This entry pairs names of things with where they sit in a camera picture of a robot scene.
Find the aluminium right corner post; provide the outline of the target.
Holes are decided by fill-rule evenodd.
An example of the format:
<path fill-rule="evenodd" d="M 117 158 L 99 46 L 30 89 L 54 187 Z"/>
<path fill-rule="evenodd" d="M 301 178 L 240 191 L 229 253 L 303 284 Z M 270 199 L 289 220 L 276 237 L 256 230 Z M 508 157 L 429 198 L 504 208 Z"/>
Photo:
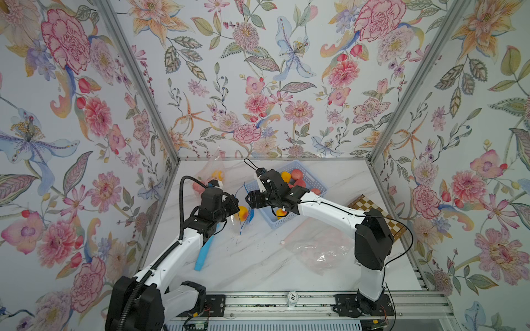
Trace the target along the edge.
<path fill-rule="evenodd" d="M 424 59 L 420 62 L 418 69 L 412 76 L 409 87 L 404 92 L 402 99 L 397 104 L 396 110 L 393 112 L 386 128 L 383 130 L 378 143 L 372 150 L 370 157 L 367 158 L 367 164 L 372 166 L 375 162 L 382 157 L 384 149 L 389 143 L 394 131 L 396 130 L 401 118 L 407 111 L 410 103 L 413 101 L 415 94 L 421 89 L 426 76 L 429 74 L 431 69 L 435 66 L 440 53 L 442 52 L 445 44 L 450 38 L 451 31 L 462 17 L 468 5 L 465 1 L 454 1 L 449 8 L 446 17 L 443 19 L 440 28 L 438 29 L 433 42 L 431 43 L 431 49 L 426 53 Z"/>

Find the yellow peach in basket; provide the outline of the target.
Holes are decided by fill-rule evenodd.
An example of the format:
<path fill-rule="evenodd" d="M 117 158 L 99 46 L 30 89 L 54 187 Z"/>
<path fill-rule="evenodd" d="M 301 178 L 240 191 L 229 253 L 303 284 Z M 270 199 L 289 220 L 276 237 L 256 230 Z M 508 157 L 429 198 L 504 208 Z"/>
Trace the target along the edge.
<path fill-rule="evenodd" d="M 289 172 L 282 172 L 280 175 L 284 182 L 291 183 L 291 174 Z"/>

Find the red peach with green stem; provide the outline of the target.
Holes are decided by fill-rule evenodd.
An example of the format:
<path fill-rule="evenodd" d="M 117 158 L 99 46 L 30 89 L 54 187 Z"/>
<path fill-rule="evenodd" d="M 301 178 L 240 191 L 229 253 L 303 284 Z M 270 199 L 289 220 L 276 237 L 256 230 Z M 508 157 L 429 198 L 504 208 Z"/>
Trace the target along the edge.
<path fill-rule="evenodd" d="M 303 179 L 298 179 L 295 181 L 294 186 L 306 188 L 306 182 Z"/>

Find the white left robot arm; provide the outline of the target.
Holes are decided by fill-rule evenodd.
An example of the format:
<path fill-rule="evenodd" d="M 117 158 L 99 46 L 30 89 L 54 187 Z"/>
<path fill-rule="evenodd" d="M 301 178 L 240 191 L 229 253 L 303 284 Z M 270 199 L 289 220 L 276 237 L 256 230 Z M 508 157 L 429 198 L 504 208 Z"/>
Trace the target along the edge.
<path fill-rule="evenodd" d="M 181 219 L 179 236 L 154 262 L 114 285 L 106 330 L 163 330 L 167 322 L 186 313 L 204 311 L 206 288 L 184 281 L 170 285 L 184 264 L 197 258 L 204 244 L 218 231 L 218 224 L 240 211 L 238 199 L 219 187 L 207 187 L 201 204 Z"/>

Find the aluminium corner post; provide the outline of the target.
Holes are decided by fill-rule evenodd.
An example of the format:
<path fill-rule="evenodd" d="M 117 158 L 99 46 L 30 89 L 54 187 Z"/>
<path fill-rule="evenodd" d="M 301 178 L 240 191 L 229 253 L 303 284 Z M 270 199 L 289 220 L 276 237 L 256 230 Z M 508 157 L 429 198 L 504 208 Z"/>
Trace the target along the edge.
<path fill-rule="evenodd" d="M 146 110 L 151 115 L 152 120 L 155 123 L 155 128 L 160 134 L 160 138 L 175 165 L 179 165 L 180 158 L 175 150 L 170 135 L 164 125 L 163 118 L 161 117 L 160 111 L 158 110 L 155 98 L 152 92 L 149 90 L 149 86 L 143 78 L 142 70 L 139 67 L 131 45 L 129 44 L 123 29 L 121 28 L 117 14 L 114 11 L 110 1 L 95 0 L 96 8 L 98 9 L 110 36 L 116 41 L 117 49 L 124 61 L 125 67 L 129 70 L 133 85 L 137 89 L 139 96 L 146 105 Z"/>
<path fill-rule="evenodd" d="M 372 150 L 370 157 L 367 158 L 367 164 L 372 166 L 375 162 L 382 157 L 384 149 L 389 143 L 394 131 L 396 130 L 401 118 L 407 111 L 410 103 L 413 101 L 415 94 L 421 89 L 426 76 L 429 74 L 431 69 L 435 66 L 440 53 L 442 52 L 445 44 L 450 38 L 451 31 L 462 17 L 468 5 L 465 1 L 454 1 L 449 8 L 446 17 L 443 19 L 440 28 L 438 29 L 433 42 L 431 43 L 431 49 L 426 53 L 424 59 L 420 62 L 418 69 L 412 76 L 409 87 L 404 92 L 402 99 L 397 104 L 396 110 L 393 112 L 386 128 L 383 130 L 378 143 Z"/>

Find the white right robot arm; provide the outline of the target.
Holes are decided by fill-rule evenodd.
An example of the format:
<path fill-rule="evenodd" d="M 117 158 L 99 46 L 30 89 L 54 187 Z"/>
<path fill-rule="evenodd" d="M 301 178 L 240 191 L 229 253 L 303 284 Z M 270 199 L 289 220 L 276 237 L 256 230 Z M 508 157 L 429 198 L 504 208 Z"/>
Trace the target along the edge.
<path fill-rule="evenodd" d="M 354 255 L 361 265 L 357 296 L 375 303 L 384 296 L 386 259 L 394 238 L 383 214 L 374 209 L 354 210 L 324 199 L 307 188 L 289 187 L 276 170 L 255 171 L 258 190 L 247 194 L 252 209 L 270 208 L 287 215 L 318 219 L 354 241 Z"/>

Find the yellow red peach front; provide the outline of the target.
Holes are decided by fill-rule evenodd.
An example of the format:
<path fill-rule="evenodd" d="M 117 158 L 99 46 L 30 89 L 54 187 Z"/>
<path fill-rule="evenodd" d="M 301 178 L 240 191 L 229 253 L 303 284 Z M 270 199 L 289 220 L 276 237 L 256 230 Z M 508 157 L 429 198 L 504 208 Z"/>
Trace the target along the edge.
<path fill-rule="evenodd" d="M 288 212 L 283 210 L 283 209 L 277 209 L 275 211 L 275 215 L 276 215 L 277 219 L 282 219 L 282 218 L 284 218 L 285 216 L 288 215 Z"/>

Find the blue toy microphone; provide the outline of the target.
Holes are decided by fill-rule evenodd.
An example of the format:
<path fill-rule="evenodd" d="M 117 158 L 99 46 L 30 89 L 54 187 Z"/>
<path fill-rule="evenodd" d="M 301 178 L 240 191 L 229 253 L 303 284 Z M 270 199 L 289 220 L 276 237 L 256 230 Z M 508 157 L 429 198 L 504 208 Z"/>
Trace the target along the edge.
<path fill-rule="evenodd" d="M 209 250 L 211 248 L 211 244 L 213 243 L 214 241 L 214 236 L 212 236 L 204 245 L 203 247 L 201 248 L 200 250 L 200 253 L 197 257 L 197 260 L 195 262 L 195 267 L 194 267 L 194 270 L 197 271 L 197 272 L 200 272 L 203 267 L 204 267 L 204 264 L 206 262 L 206 258 L 208 256 L 208 253 L 209 253 Z"/>

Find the aluminium left corner post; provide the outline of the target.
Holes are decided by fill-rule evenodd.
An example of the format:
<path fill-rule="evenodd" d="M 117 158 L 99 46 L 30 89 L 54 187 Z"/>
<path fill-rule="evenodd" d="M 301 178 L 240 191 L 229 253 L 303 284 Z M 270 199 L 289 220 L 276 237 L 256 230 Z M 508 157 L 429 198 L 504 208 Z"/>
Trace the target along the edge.
<path fill-rule="evenodd" d="M 170 135 L 164 125 L 163 118 L 161 117 L 160 111 L 158 110 L 155 98 L 152 92 L 149 90 L 149 86 L 143 78 L 142 70 L 139 67 L 131 45 L 129 44 L 123 29 L 121 28 L 117 14 L 114 11 L 110 1 L 95 0 L 96 8 L 98 9 L 110 36 L 116 41 L 117 49 L 124 61 L 125 67 L 129 70 L 133 85 L 137 89 L 139 96 L 146 105 L 146 110 L 151 115 L 152 120 L 155 123 L 155 128 L 160 134 L 160 138 L 175 165 L 179 165 L 180 158 L 175 150 Z"/>

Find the light blue perforated basket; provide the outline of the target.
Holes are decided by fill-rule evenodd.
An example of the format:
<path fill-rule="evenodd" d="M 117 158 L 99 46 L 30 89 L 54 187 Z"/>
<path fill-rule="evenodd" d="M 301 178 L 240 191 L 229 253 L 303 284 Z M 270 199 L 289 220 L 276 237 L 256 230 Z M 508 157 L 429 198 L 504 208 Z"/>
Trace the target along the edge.
<path fill-rule="evenodd" d="M 324 182 L 300 161 L 281 166 L 275 175 L 273 169 L 259 168 L 248 159 L 245 163 L 255 175 L 254 181 L 244 184 L 245 202 L 250 209 L 260 211 L 273 230 L 298 216 L 297 205 L 303 194 L 314 193 L 322 197 L 327 193 Z"/>

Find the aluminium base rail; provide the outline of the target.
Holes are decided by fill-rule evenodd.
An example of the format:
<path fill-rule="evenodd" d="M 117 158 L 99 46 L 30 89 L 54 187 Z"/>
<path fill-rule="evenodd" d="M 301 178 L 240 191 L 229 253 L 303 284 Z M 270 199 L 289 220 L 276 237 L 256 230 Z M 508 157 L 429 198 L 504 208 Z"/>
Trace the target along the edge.
<path fill-rule="evenodd" d="M 353 314 L 352 292 L 213 292 L 204 312 L 165 330 L 459 330 L 440 292 L 390 291 L 375 316 Z"/>

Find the pink peach in basket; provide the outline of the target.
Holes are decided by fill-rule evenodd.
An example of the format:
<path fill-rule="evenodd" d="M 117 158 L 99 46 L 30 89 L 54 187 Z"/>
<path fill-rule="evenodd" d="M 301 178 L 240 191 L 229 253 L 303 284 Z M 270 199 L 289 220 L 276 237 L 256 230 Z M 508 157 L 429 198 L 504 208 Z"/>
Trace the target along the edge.
<path fill-rule="evenodd" d="M 304 173 L 300 169 L 293 169 L 291 171 L 291 179 L 293 181 L 302 180 L 304 178 Z"/>

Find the clear blue-zipper zip bag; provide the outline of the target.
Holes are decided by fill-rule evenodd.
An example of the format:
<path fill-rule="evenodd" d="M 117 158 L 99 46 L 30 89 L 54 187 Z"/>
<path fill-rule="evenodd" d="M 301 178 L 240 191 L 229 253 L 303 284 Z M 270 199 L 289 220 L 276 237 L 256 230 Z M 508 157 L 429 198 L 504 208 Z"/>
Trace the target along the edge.
<path fill-rule="evenodd" d="M 244 182 L 234 193 L 238 199 L 239 211 L 230 217 L 230 228 L 237 236 L 246 234 L 254 225 L 255 210 L 250 207 L 245 200 L 247 194 L 250 193 L 250 188 L 247 182 Z"/>

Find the clear pink-zipper zip bag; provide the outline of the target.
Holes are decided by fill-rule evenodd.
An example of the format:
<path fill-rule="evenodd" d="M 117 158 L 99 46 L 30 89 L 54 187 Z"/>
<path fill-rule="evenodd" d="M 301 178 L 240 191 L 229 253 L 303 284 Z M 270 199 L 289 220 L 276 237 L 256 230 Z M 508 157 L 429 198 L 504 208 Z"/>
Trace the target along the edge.
<path fill-rule="evenodd" d="M 208 158 L 206 165 L 195 175 L 195 178 L 207 186 L 210 181 L 215 180 L 212 179 L 211 174 L 216 170 L 224 172 L 224 181 L 218 181 L 220 186 L 223 187 L 226 183 L 226 168 L 224 166 L 224 152 L 220 148 Z"/>

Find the crumpled clear pink bag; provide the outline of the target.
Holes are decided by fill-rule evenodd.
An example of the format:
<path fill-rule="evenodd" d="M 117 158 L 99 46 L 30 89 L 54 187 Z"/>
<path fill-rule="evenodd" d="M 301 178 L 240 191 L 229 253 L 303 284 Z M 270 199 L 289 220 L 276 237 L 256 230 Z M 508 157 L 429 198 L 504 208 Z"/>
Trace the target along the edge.
<path fill-rule="evenodd" d="M 338 268 L 353 252 L 352 238 L 313 218 L 303 221 L 281 245 L 304 267 L 320 275 Z"/>

